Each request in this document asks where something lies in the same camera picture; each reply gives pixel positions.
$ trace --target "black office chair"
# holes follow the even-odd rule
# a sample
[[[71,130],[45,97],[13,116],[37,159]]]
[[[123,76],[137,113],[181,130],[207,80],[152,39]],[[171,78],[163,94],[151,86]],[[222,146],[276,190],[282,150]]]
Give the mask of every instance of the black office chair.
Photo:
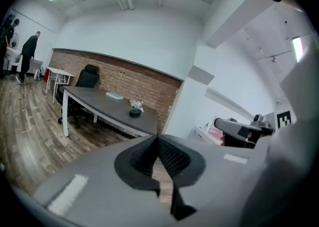
[[[81,71],[78,81],[76,82],[77,87],[86,87],[93,88],[99,80],[99,75],[97,74],[98,67],[94,65],[86,65],[84,70]],[[58,92],[56,94],[56,100],[63,105],[63,86],[58,87]],[[77,103],[75,100],[68,100],[68,117],[72,116],[75,120],[76,126],[78,129],[80,127],[77,116],[85,116],[86,120],[88,119],[88,114],[83,110],[83,106]],[[62,117],[58,119],[58,123],[62,123]]]

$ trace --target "red brick wall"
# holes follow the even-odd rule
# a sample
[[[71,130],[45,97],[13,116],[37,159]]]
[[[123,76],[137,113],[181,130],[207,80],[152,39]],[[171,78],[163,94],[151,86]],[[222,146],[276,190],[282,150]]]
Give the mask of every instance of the red brick wall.
[[[143,106],[157,110],[158,132],[162,132],[181,85],[180,80],[127,61],[73,50],[55,49],[49,66],[74,75],[71,80],[74,86],[87,64],[99,67],[97,88],[129,100],[143,101]]]

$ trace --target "wooden floor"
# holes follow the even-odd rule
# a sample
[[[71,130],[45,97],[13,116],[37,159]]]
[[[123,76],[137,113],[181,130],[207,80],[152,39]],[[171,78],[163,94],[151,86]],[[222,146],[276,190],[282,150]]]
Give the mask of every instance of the wooden floor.
[[[29,194],[46,178],[80,155],[99,147],[128,140],[126,137],[79,118],[80,129],[69,121],[69,136],[57,123],[62,106],[52,104],[46,83],[26,77],[20,85],[15,75],[0,80],[0,161],[6,167],[9,182]],[[153,177],[160,181],[160,201],[169,208],[172,182],[159,159]]]

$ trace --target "table leg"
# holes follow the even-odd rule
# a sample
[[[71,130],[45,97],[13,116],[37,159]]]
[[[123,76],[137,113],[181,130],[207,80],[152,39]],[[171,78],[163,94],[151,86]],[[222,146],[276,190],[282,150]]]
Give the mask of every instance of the table leg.
[[[62,105],[62,123],[63,123],[63,133],[65,137],[69,135],[68,133],[68,99],[69,99],[69,96],[67,92],[64,90],[63,105]]]
[[[46,81],[46,94],[48,94],[48,87],[49,87],[49,81],[50,81],[50,70],[49,70],[49,76],[48,76],[48,81]]]
[[[54,89],[53,89],[53,100],[52,100],[52,104],[54,104],[55,88],[56,88],[57,83],[58,83],[58,78],[59,78],[59,74],[56,74],[55,83],[54,83]]]

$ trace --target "person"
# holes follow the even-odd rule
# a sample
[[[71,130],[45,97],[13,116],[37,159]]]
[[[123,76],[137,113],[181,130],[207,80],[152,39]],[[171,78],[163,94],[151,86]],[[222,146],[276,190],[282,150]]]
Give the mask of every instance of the person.
[[[30,59],[34,59],[34,52],[36,49],[36,44],[38,42],[38,38],[41,32],[38,31],[34,36],[31,36],[23,45],[22,48],[22,65],[21,65],[21,72],[19,76],[16,76],[17,81],[20,84],[24,84],[24,77],[30,67]]]
[[[11,41],[14,34],[14,28],[17,27],[19,23],[20,23],[19,19],[14,20],[13,24],[11,24],[10,27],[6,30],[3,42],[0,46],[0,79],[4,78],[3,63],[4,63],[6,48],[7,47],[12,48]]]

